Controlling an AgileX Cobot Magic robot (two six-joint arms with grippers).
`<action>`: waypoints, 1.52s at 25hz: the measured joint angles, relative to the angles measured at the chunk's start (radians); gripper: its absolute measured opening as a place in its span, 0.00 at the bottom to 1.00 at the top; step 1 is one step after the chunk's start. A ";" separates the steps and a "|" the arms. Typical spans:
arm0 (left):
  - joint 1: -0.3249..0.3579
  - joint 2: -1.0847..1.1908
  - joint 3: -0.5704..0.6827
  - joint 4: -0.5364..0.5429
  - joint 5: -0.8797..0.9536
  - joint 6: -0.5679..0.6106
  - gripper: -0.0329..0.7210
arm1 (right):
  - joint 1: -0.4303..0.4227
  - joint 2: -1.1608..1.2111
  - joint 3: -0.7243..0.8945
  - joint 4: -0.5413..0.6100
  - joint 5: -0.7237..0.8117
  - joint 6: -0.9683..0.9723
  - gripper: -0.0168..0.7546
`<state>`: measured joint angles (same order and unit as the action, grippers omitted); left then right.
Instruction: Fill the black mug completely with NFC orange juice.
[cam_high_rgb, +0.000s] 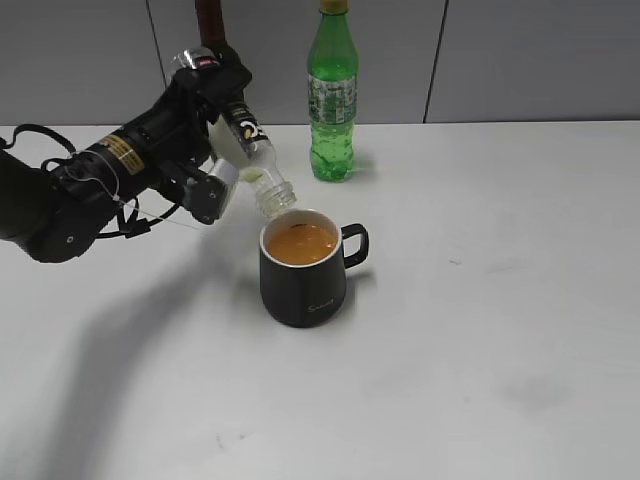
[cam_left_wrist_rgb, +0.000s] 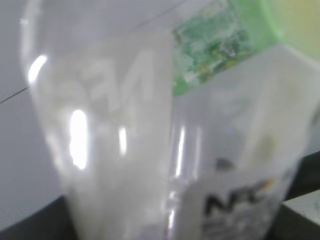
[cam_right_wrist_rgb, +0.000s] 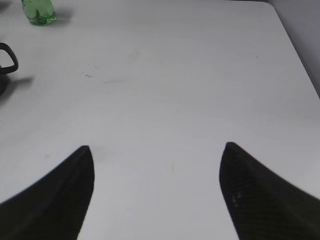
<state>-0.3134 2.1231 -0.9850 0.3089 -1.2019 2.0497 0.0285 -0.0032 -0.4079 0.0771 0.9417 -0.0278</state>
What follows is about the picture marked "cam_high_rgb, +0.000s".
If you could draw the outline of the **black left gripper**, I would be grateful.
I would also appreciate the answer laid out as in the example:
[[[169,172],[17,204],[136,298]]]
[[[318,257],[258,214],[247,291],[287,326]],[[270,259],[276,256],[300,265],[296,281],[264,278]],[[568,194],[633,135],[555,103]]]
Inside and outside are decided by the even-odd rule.
[[[149,110],[114,132],[149,168],[161,170],[208,154],[206,124],[230,103],[244,100],[252,74],[229,45],[215,45],[195,65],[177,70]]]

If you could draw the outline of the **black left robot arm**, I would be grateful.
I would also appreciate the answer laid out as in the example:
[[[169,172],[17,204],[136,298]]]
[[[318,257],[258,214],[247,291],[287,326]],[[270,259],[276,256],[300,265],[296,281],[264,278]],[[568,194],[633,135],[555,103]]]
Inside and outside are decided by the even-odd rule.
[[[186,50],[153,106],[92,145],[22,124],[60,144],[64,158],[30,167],[1,143],[1,238],[41,263],[84,254],[98,239],[133,238],[175,213],[204,225],[223,212],[228,183],[202,170],[213,148],[208,127],[240,98],[252,75],[228,45]]]

